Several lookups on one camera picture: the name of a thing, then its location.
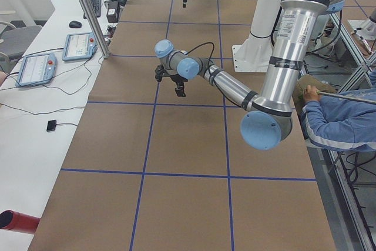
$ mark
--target blue fabric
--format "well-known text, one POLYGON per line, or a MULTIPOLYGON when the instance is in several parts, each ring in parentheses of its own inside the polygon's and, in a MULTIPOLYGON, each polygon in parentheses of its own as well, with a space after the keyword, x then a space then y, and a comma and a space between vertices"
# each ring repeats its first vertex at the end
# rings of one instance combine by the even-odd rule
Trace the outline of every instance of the blue fabric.
MULTIPOLYGON (((371 89, 348 91, 342 95, 376 101, 376 70, 371 89)), ((376 106, 329 96, 310 101, 303 108, 301 125, 305 137, 322 148, 335 151, 376 150, 376 106)))

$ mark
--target blue circular cap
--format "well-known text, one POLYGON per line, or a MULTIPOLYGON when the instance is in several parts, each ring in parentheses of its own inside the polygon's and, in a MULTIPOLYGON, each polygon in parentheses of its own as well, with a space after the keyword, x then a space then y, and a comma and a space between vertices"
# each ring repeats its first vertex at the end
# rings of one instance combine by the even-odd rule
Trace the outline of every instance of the blue circular cap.
POLYGON ((281 128, 270 115, 251 111, 241 121, 240 132, 243 139, 259 150, 269 150, 281 141, 281 128))
POLYGON ((192 58, 184 58, 177 64, 178 74, 186 79, 193 79, 200 71, 199 64, 192 58))
POLYGON ((154 47, 155 55, 158 58, 167 56, 172 50, 174 50, 174 45, 168 39, 161 40, 154 47))

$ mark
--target black computer mouse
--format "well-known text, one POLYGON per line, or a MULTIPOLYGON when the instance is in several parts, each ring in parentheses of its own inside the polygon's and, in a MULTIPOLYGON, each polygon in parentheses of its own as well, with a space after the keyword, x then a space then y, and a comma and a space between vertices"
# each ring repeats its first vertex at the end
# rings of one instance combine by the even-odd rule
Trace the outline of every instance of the black computer mouse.
POLYGON ((72 21, 69 23, 69 27, 72 29, 80 28, 82 27, 82 23, 79 21, 72 21))

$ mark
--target small black box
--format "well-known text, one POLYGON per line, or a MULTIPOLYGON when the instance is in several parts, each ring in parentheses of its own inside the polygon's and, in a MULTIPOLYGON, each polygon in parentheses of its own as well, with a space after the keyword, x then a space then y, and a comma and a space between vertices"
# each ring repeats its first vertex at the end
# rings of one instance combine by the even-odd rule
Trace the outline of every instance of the small black box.
POLYGON ((110 1, 107 9, 107 20, 109 23, 117 23, 119 20, 120 5, 118 1, 110 1))

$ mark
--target black label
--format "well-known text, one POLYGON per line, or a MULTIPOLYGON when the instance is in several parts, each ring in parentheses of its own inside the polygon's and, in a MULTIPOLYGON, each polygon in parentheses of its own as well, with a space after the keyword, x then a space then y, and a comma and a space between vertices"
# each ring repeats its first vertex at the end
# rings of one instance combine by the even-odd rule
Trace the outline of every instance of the black label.
POLYGON ((302 61, 292 61, 288 59, 283 58, 277 58, 277 57, 270 57, 269 64, 274 65, 276 68, 288 68, 293 70, 301 70, 301 67, 303 66, 302 61))

